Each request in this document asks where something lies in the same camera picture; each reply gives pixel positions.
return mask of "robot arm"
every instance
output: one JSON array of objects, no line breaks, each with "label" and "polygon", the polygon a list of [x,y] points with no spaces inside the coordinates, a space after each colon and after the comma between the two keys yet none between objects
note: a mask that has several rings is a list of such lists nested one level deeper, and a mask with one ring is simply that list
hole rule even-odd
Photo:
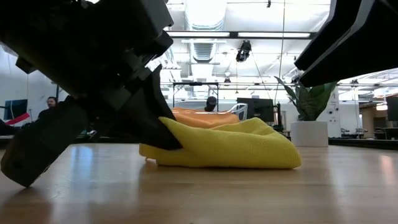
[{"label": "robot arm", "polygon": [[174,119],[160,91],[160,70],[146,68],[173,43],[163,0],[20,0],[0,3],[0,41],[17,66],[40,70],[70,96],[15,135],[1,160],[10,179],[30,186],[90,126],[110,128],[162,149],[180,143],[157,119]]}]

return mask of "ceiling duct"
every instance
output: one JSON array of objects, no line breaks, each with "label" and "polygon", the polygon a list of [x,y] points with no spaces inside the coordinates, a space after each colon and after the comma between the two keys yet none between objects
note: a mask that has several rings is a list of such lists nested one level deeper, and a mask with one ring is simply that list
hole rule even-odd
[{"label": "ceiling duct", "polygon": [[[226,12],[226,0],[185,0],[185,25],[191,31],[222,31]],[[205,43],[190,43],[191,61],[209,63],[216,54],[216,43],[206,40]],[[191,65],[194,80],[211,77],[214,65]],[[206,98],[208,86],[195,86],[193,96]]]},{"label": "ceiling duct", "polygon": [[[187,30],[221,31],[224,26],[226,0],[186,0],[185,24]],[[190,51],[196,62],[208,63],[215,53],[216,45],[212,43],[191,43]]]}]

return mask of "wooden surface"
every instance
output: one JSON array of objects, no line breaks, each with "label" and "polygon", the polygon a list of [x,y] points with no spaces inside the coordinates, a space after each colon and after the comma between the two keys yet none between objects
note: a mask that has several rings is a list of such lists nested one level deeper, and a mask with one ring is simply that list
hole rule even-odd
[{"label": "wooden surface", "polygon": [[136,145],[72,146],[30,189],[0,174],[0,223],[398,222],[398,152],[300,152],[296,170],[184,169]]}]

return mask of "fluorescent light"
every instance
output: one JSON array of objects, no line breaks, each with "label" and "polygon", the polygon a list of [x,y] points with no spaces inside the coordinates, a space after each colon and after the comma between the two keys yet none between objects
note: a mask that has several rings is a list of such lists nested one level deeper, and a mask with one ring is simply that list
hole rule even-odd
[{"label": "fluorescent light", "polygon": [[287,37],[287,38],[308,38],[310,37],[310,33],[283,33],[283,32],[240,32],[238,33],[238,37],[263,37],[263,38],[272,38],[272,37]]},{"label": "fluorescent light", "polygon": [[171,37],[229,37],[229,32],[167,32]]},{"label": "fluorescent light", "polygon": [[183,3],[181,4],[167,4],[167,9],[173,10],[173,11],[184,11],[185,6]]},{"label": "fluorescent light", "polygon": [[188,65],[220,65],[219,62],[187,62]]},{"label": "fluorescent light", "polygon": [[225,40],[181,40],[183,44],[226,44]]},{"label": "fluorescent light", "polygon": [[383,105],[377,105],[376,110],[382,111],[382,110],[388,110],[388,106],[386,104]]},{"label": "fluorescent light", "polygon": [[181,68],[162,68],[163,71],[182,71]]}]

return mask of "red object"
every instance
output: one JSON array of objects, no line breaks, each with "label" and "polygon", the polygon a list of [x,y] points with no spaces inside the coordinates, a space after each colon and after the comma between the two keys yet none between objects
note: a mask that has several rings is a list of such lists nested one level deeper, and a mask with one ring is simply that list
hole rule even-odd
[{"label": "red object", "polygon": [[23,121],[23,120],[25,120],[25,119],[27,119],[29,117],[30,117],[29,113],[24,113],[24,114],[20,115],[17,118],[14,118],[12,120],[7,121],[6,124],[13,125],[13,124],[16,124],[16,123],[20,123],[21,121]]}]

